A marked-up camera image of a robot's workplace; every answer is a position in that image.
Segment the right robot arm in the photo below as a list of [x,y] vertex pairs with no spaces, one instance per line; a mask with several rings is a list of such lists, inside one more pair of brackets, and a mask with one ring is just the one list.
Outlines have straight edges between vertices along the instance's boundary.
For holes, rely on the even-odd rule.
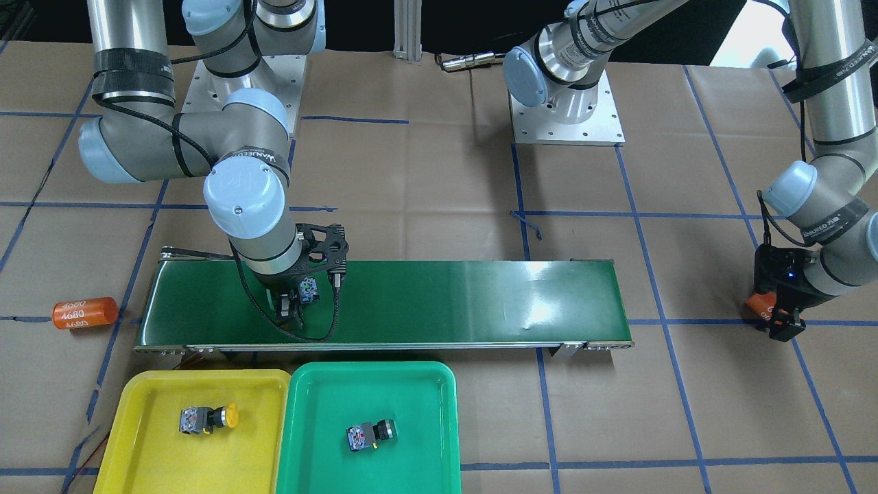
[[185,27],[213,78],[219,106],[176,110],[161,1],[91,1],[92,98],[103,115],[82,126],[82,162],[106,183],[204,179],[211,219],[228,237],[238,271],[272,297],[261,316],[292,336],[311,233],[287,206],[294,119],[268,60],[326,46],[321,1],[185,1]]

